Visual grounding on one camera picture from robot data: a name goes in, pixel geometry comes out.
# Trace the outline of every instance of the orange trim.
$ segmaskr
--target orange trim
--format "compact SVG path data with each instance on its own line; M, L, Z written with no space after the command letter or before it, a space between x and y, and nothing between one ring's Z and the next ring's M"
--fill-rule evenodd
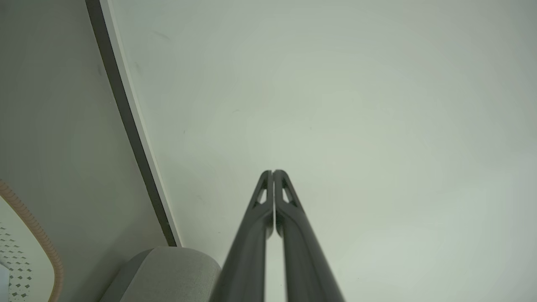
M52 287L52 293L50 293L50 298L48 302L56 302L60 296L63 285L63 265L60 261L60 257L56 252L56 249L52 245L52 242L48 238L45 231L41 228L35 217L30 213L28 208L23 204L23 202L15 195L9 186L0 179L0 196L2 196L5 201L13 208L13 210L19 215L23 220L24 224L28 227L30 232L35 236L45 254L47 254L52 267L54 269L54 286Z

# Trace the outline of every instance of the gray fabric cushion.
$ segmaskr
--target gray fabric cushion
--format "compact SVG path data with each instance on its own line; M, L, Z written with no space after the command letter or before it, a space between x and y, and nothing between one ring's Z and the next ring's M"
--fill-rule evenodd
M199 251L159 247L145 256L120 300L101 302L207 302L219 273L218 263Z
M115 277L112 284L108 287L100 302L118 302L125 294L125 291L129 287L130 282L138 272L138 269L146 259L147 255L153 249L145 250L138 255L134 256L129 262L125 263L118 275Z

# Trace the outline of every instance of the dotted pattern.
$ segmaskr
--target dotted pattern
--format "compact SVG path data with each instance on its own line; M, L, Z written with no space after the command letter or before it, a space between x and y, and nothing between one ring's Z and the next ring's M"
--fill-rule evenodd
M9 302L24 302L31 293L32 268L30 260L0 222L0 263L10 270Z

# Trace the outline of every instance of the white wall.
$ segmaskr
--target white wall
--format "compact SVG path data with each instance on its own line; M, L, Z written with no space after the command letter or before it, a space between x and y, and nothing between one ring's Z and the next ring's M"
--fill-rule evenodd
M537 297L535 2L112 4L184 246L283 168L348 301Z
M60 301L97 301L166 245L84 1L0 1L0 178L60 254Z

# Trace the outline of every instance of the dark gray door edge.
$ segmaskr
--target dark gray door edge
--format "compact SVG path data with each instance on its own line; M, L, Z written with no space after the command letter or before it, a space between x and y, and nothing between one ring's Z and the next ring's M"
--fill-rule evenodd
M103 10L99 0L86 0L86 7L88 8L91 26L93 27L93 32L95 33L95 38L97 39L97 45L99 46L99 51L101 53L101 57L103 58L103 64L106 69L106 73L108 74L108 81L112 87L115 102L118 106L125 130L127 131L127 136L129 137L130 146L132 147L134 156L136 157L138 168L140 169L140 172L142 172L147 193L149 194L149 198L151 199L151 203L155 209L155 214L157 214L158 222L161 225L162 233L164 233L168 245L175 247L178 243L180 245L180 242L176 242L173 238L170 223L166 217L166 212L164 211L161 197L158 194L155 179L151 173L146 153L143 150L142 141L140 140L138 130L136 129L136 124L134 122L132 111L130 110L125 88L123 87L123 81L121 80L121 75L119 74L118 64L115 60L114 51L112 50L110 37L108 36L108 30L106 29Z

